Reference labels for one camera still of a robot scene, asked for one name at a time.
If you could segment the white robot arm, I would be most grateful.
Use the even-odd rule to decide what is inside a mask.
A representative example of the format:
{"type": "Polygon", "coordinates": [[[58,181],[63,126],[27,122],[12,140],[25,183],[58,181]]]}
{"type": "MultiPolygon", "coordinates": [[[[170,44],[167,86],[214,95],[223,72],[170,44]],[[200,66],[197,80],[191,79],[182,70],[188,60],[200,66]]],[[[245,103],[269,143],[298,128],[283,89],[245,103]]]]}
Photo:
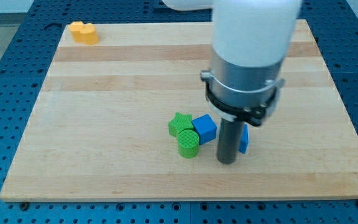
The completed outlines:
{"type": "Polygon", "coordinates": [[[275,110],[280,68],[300,12],[299,0],[163,0],[176,11],[212,10],[210,66],[200,73],[210,108],[221,117],[216,157],[236,160],[244,126],[275,110]]]}

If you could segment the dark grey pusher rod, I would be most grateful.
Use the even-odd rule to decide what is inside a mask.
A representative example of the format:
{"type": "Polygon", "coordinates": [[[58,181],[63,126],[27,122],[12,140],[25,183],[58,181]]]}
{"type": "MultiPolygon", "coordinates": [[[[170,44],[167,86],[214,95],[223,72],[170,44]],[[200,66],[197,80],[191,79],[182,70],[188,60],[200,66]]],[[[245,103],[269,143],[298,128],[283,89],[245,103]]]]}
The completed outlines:
{"type": "Polygon", "coordinates": [[[244,130],[243,121],[221,120],[218,140],[217,160],[222,164],[232,164],[236,160],[244,130]]]}

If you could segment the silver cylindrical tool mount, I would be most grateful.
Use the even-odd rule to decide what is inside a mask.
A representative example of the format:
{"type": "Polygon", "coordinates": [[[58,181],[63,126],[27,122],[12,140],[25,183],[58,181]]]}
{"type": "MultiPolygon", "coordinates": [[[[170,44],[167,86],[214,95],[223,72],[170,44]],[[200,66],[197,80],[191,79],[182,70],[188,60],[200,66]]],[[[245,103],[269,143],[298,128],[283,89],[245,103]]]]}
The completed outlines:
{"type": "Polygon", "coordinates": [[[263,67],[243,67],[212,53],[210,67],[200,73],[210,107],[223,119],[261,126],[277,105],[285,80],[278,74],[283,60],[263,67]]]}

